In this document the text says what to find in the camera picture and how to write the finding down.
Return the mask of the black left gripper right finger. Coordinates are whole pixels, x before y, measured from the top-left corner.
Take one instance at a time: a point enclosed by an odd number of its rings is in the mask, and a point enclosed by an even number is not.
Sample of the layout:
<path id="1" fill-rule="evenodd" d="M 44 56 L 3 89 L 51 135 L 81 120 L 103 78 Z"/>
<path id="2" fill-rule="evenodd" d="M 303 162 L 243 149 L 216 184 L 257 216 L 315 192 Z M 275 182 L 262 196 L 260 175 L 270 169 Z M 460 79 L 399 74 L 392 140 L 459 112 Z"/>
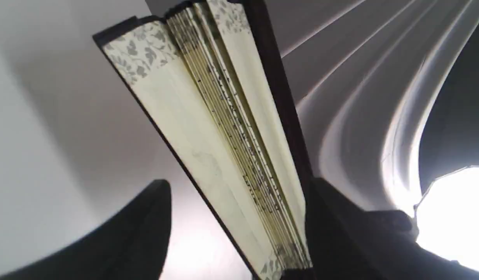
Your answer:
<path id="1" fill-rule="evenodd" d="M 306 235 L 318 280 L 479 280 L 364 213 L 327 181 L 305 186 Z"/>

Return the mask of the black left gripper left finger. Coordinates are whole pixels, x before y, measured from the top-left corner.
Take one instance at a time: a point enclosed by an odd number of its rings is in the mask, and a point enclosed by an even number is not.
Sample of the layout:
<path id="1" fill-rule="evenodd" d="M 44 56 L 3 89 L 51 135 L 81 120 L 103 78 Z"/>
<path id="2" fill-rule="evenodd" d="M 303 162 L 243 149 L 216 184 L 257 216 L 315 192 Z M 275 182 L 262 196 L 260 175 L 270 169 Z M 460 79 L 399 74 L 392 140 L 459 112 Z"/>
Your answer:
<path id="1" fill-rule="evenodd" d="M 96 230 L 0 280 L 158 280 L 171 213 L 170 183 L 154 180 Z"/>

